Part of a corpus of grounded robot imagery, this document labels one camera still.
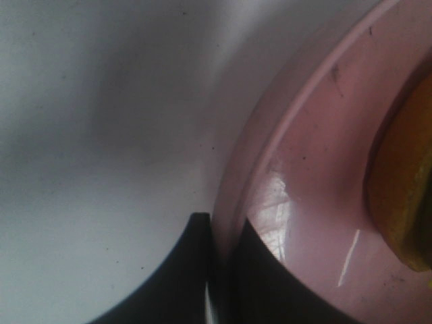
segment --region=dust speck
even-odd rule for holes
[[[337,82],[339,80],[340,71],[339,71],[339,65],[336,64],[331,69],[331,78],[334,82]]]
[[[391,279],[395,282],[405,282],[406,280],[402,277],[399,277],[397,275],[391,275]]]

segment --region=white background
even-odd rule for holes
[[[0,323],[83,323],[136,289],[350,2],[1,1]]]

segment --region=pink surface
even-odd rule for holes
[[[432,275],[400,263],[371,223],[363,196],[377,133],[401,90],[429,60],[431,16],[428,0],[382,1],[323,57],[298,92],[283,92],[302,81],[283,70],[245,128],[215,208],[216,234],[229,224],[235,242],[248,217],[290,272],[365,323],[432,319]],[[304,49],[304,65],[310,50]],[[276,124],[263,117],[281,110]],[[266,134],[266,126],[273,130],[259,139],[254,128]],[[254,163],[242,181],[236,170],[245,157]],[[231,209],[237,217],[218,219],[230,211],[224,195],[238,196]],[[219,249],[229,252],[223,244]]]

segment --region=yellow fruit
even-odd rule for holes
[[[367,181],[369,210],[396,256],[430,269],[419,249],[419,209],[432,168],[432,74],[410,94],[387,129]]]

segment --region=pink bowl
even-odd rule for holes
[[[431,65],[432,1],[385,0],[356,21],[359,6],[305,44],[259,101],[220,187],[214,237],[226,259],[248,218],[288,271],[353,318],[431,323],[432,275],[387,247],[363,182],[392,108]]]

